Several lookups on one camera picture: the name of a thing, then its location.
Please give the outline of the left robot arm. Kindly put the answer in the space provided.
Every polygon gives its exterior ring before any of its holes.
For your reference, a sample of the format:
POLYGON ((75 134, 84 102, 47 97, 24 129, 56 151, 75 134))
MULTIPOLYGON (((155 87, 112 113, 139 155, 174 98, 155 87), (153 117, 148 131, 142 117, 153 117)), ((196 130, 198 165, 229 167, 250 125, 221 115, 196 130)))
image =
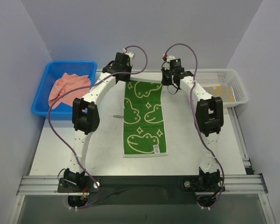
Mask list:
POLYGON ((88 183, 84 171, 85 161, 91 136, 100 123, 98 105, 118 81, 130 81, 129 73, 132 71, 133 59, 134 53, 126 49, 123 53, 118 52, 115 59, 103 68, 96 85, 81 98, 73 101, 74 152, 63 174, 64 182, 70 186, 84 189, 88 183))

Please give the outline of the cream green patterned towel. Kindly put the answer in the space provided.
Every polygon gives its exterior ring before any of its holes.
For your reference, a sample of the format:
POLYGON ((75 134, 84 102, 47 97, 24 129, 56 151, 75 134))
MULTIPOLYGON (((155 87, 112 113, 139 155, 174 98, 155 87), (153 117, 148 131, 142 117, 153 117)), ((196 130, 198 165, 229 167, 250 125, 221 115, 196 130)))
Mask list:
POLYGON ((126 158, 168 155, 161 105, 162 85, 130 81, 123 104, 123 156, 126 158))

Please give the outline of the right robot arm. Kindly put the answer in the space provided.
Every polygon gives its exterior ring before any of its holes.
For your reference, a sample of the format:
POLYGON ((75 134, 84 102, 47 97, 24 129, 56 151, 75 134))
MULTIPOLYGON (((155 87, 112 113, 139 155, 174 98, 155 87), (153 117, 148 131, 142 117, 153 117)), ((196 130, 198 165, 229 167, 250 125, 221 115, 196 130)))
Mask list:
POLYGON ((203 155, 199 166, 198 187, 207 191, 220 183, 220 170, 216 161, 217 142, 224 124, 223 100, 209 94, 183 68, 170 70, 162 68, 162 85, 173 85, 189 94, 194 125, 203 145, 203 155))

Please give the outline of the yellow patterned towel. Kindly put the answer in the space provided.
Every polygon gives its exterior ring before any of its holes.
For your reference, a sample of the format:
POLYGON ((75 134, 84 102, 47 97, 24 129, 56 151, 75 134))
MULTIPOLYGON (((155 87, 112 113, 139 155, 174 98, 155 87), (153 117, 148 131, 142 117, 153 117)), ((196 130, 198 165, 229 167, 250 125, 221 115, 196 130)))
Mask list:
POLYGON ((206 91, 214 97, 220 97, 223 102, 236 102, 233 88, 230 86, 220 85, 206 87, 206 91))

